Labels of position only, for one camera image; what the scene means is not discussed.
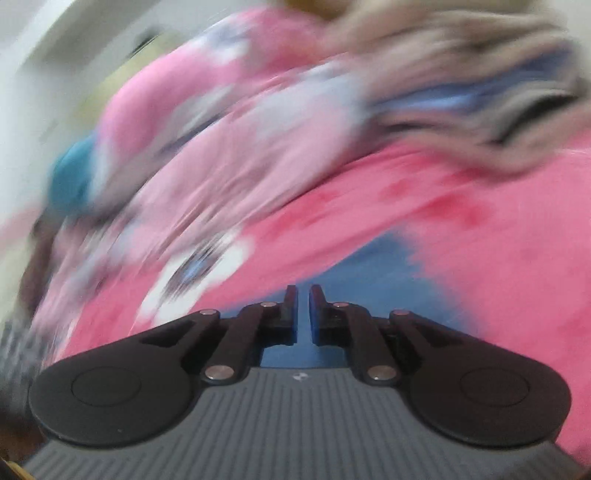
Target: wooden floor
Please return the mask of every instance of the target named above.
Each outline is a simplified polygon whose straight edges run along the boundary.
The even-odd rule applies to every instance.
[[[0,424],[0,457],[20,462],[42,445],[43,436],[36,428]]]

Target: gray ribbed surface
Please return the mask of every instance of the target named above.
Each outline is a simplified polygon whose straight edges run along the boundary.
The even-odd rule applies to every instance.
[[[573,480],[551,443],[471,449],[424,427],[391,388],[348,369],[253,369],[206,390],[182,424],[143,445],[97,452],[51,442],[27,465],[37,480]]]

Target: teal object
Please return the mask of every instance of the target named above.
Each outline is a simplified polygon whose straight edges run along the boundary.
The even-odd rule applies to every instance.
[[[79,216],[89,208],[95,136],[70,147],[55,163],[49,185],[49,208],[62,216]]]

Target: black circular pad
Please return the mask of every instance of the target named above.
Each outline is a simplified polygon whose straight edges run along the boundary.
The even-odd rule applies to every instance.
[[[521,375],[502,368],[471,370],[460,380],[464,395],[490,407],[510,407],[525,400],[530,385]]]
[[[559,374],[480,342],[435,349],[410,380],[409,395],[428,425],[480,447],[552,439],[570,410]]]
[[[72,393],[87,405],[113,407],[130,401],[141,387],[139,376],[131,370],[99,367],[76,378],[72,384]]]
[[[60,440],[114,448],[153,437],[180,420],[189,376],[166,348],[123,340],[63,360],[31,387],[31,412]]]

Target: logo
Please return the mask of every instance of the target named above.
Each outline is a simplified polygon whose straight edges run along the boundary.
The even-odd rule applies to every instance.
[[[298,382],[303,382],[304,380],[308,380],[309,375],[304,372],[300,372],[298,374],[292,375],[291,377]]]

